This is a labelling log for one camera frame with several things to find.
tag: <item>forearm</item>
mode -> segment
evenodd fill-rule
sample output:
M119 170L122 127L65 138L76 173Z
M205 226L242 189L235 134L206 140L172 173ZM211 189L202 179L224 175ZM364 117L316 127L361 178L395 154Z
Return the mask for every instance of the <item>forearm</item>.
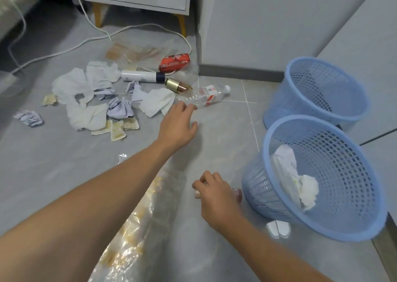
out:
M159 142L46 206L0 238L2 281L87 281L171 156Z
M255 229L246 219L241 218L238 222L231 224L225 230L224 236L263 282L331 281Z

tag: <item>wooden leg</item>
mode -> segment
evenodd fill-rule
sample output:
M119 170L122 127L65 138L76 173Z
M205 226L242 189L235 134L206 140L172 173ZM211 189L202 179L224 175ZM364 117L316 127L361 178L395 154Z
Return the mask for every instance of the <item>wooden leg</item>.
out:
M183 14L176 14L179 20L179 26L181 26L181 34L186 38L186 25L185 16Z
M95 26L101 28L102 26L102 4L93 2L92 3L92 10L94 11L94 18L95 18Z

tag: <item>hand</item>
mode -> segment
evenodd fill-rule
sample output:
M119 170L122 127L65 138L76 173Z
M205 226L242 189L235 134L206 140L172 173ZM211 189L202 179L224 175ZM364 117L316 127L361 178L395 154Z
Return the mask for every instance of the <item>hand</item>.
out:
M186 106L183 101L180 101L172 105L164 116L157 140L170 148L172 153L188 144L195 137L197 122L193 122L190 127L190 119L196 109L195 105Z
M201 194L201 216L222 235L243 217L236 195L219 173L204 172L192 187Z

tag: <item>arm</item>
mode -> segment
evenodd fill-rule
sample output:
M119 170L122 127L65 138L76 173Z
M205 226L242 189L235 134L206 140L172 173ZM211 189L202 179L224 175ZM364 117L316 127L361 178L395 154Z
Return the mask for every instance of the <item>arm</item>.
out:
M169 157L190 142L195 107L173 105L148 148L55 200L0 237L0 280L87 281Z
M193 188L201 193L201 215L241 254L261 281L331 280L300 260L246 220L229 184L206 171Z

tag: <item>mesh basket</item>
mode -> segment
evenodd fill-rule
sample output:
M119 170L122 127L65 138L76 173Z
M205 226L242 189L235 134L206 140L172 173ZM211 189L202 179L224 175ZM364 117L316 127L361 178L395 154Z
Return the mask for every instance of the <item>mesh basket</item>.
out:
M291 60L263 116L266 128L288 115L309 115L349 129L369 107L363 87L337 67L314 57Z
M270 156L281 144L294 150L298 174L318 182L316 205L305 213L284 193L271 167ZM303 223L340 241L374 237L387 215L381 185L360 147L340 129L311 116L287 116L271 126L262 152L246 169L243 191L262 216Z

